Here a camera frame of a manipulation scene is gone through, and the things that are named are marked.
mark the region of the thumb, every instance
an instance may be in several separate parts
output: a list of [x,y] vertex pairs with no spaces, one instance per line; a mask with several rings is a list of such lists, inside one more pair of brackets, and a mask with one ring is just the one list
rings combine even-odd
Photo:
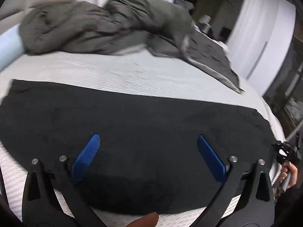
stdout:
[[289,187],[292,187],[292,186],[296,185],[296,183],[297,183],[298,169],[291,162],[289,162],[288,168],[291,171],[291,177],[290,177],[290,180],[289,180]]
[[139,218],[126,227],[155,227],[158,223],[159,215],[156,212],[152,212],[148,215]]

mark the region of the black towel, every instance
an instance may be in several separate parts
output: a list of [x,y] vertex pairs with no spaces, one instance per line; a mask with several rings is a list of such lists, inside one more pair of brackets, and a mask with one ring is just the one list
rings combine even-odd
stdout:
[[210,202],[220,183],[197,150],[200,134],[252,164],[270,167],[275,154],[268,121],[246,107],[22,80],[0,106],[0,140],[26,169],[38,158],[51,170],[61,155],[70,169],[92,133],[100,150],[77,187],[91,206],[124,214]]

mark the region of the metal screw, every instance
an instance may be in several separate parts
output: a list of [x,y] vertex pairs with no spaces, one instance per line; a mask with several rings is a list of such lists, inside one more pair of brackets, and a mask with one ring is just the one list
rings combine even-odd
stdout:
[[230,160],[230,162],[234,162],[235,163],[235,162],[238,161],[238,158],[236,156],[230,156],[229,160]]
[[259,164],[264,166],[265,165],[265,161],[263,159],[259,159]]
[[66,161],[66,159],[67,159],[66,155],[61,155],[61,156],[59,157],[59,160],[60,160],[61,162]]
[[32,163],[33,165],[37,164],[38,162],[39,162],[38,159],[33,159],[33,160],[31,161],[31,163]]

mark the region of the bed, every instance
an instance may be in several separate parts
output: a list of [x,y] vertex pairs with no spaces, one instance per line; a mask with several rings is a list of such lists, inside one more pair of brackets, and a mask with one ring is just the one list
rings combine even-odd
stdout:
[[[244,92],[238,94],[182,60],[155,57],[147,50],[121,56],[65,52],[29,56],[23,54],[22,45],[17,42],[18,38],[11,45],[13,48],[18,45],[19,50],[6,58],[8,66],[0,72],[0,101],[8,93],[12,79],[21,79],[58,82],[119,93],[239,105],[257,109],[269,121],[275,138],[285,140],[281,125],[269,106],[242,78],[240,88]],[[27,172],[1,143],[0,165],[10,208],[21,219],[22,194]],[[56,195],[64,212],[72,215],[61,193],[56,191]],[[224,216],[234,210],[238,199],[239,196],[233,198]],[[189,226],[203,209],[161,215],[157,226]],[[109,227],[125,226],[139,218],[97,209],[94,211]]]

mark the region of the dark sleeve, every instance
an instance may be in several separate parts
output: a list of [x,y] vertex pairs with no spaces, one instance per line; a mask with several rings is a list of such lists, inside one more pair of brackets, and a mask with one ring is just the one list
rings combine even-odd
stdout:
[[275,206],[275,219],[281,216],[286,209],[289,209],[289,207],[299,199],[299,196],[300,190],[296,186],[286,190],[286,192],[279,197]]

